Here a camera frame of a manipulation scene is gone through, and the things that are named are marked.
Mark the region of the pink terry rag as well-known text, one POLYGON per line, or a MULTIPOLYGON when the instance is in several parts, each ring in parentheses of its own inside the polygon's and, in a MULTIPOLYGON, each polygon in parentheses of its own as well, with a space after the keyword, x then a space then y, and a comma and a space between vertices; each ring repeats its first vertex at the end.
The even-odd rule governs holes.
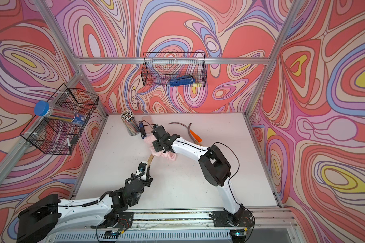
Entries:
POLYGON ((144 142, 150 146, 150 151, 151 151, 151 154, 153 156, 156 156, 156 157, 163 157, 163 158, 167 158, 168 160, 170 161, 176 161, 176 154, 175 153, 172 153, 170 151, 167 151, 167 152, 163 152, 163 151, 160 151, 160 152, 156 152, 155 149, 154 149, 154 146, 153 146, 153 142, 156 141, 156 138, 154 135, 151 135, 151 136, 147 136, 145 139, 144 139, 144 142))

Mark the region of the wooden handled sickle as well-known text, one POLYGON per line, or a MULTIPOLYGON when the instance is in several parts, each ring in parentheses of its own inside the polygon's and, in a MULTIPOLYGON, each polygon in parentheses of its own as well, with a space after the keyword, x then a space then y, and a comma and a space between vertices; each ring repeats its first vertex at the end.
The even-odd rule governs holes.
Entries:
POLYGON ((150 155, 148 160, 147 160, 147 165, 148 167, 151 165, 152 161, 153 161, 154 155, 150 155))
POLYGON ((199 145, 199 144, 200 144, 200 142, 198 142, 198 141, 196 140, 196 138, 195 138, 195 137, 193 136, 193 134, 192 134, 191 125, 192 125, 192 123, 189 123, 189 125, 188 125, 188 135, 189 135, 189 137, 192 139, 192 141, 193 141, 196 145, 199 145))

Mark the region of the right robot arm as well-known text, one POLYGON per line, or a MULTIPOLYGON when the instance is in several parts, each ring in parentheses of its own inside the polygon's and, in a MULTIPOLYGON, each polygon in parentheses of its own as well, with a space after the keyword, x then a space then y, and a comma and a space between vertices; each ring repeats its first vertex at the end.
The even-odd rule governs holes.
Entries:
POLYGON ((221 150, 214 144, 204 147, 191 143, 177 134, 170 135, 159 125, 153 126, 152 134, 155 137, 153 148, 156 152, 171 152, 198 162, 204 178, 218 189, 223 201, 225 219, 218 221, 233 226, 238 225, 245 208, 234 196, 230 185, 231 165, 221 150))

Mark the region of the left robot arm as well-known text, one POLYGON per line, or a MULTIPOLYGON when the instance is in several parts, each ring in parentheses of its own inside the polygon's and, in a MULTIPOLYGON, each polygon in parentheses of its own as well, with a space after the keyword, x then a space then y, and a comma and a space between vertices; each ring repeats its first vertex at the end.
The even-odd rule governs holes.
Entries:
POLYGON ((131 227, 126 210, 138 204, 145 187, 153 178, 147 172, 132 175, 124 187, 107 191, 102 196, 68 200, 51 194, 18 215, 18 243, 38 243, 50 234, 76 228, 121 228, 131 227))

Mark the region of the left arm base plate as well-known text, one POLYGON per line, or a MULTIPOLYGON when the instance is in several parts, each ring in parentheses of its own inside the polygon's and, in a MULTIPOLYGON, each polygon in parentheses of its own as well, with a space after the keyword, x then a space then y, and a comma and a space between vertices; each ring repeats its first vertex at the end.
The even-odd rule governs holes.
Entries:
POLYGON ((133 212, 120 212, 120 213, 110 213, 104 217, 101 223, 92 224, 91 228, 95 229, 124 229, 127 230, 132 227, 133 224, 133 212))

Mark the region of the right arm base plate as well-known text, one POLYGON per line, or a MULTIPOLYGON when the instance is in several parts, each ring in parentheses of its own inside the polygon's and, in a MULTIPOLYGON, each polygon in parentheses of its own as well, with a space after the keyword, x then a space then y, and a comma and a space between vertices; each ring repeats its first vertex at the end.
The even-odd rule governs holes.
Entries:
POLYGON ((254 226, 253 215, 247 210, 241 211, 234 215, 225 210, 213 211, 211 214, 209 214, 209 217, 213 220, 214 227, 251 228, 254 226))

